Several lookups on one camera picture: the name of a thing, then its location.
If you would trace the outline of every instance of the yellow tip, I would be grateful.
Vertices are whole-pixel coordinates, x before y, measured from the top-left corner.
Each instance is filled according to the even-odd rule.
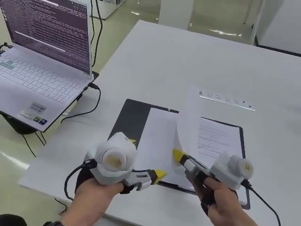
[[[179,149],[173,149],[173,157],[176,162],[180,162],[181,158],[185,155],[185,152],[180,151]]]
[[[133,139],[129,139],[129,141],[131,141],[133,144],[136,143],[136,140]]]
[[[155,180],[155,183],[154,185],[156,185],[159,181],[161,181],[163,179],[163,177],[165,177],[167,175],[167,173],[163,170],[160,170],[160,169],[155,169],[154,170],[156,175],[157,175],[157,179]]]

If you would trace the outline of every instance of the laptop keyboard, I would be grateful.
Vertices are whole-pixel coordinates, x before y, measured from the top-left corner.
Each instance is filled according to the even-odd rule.
[[[72,82],[20,56],[3,56],[0,61],[0,76],[61,104],[81,87],[79,82]]]

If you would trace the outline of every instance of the laptop screen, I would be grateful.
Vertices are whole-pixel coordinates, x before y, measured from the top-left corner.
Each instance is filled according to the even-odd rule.
[[[70,0],[0,0],[14,43],[90,74],[87,7]]]

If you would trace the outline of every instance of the chair leg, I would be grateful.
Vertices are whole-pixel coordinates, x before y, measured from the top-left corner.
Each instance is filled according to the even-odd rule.
[[[245,16],[245,19],[244,19],[244,24],[246,24],[246,22],[247,22],[247,20],[248,20],[248,18],[250,16],[252,4],[253,4],[253,0],[249,0],[248,10],[246,12],[246,16]]]

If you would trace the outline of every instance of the laptop sticker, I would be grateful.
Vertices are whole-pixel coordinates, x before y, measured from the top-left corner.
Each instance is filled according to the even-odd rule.
[[[40,105],[36,102],[33,102],[32,105],[30,106],[29,112],[35,115],[41,115],[43,112],[46,110],[46,107],[43,105]]]

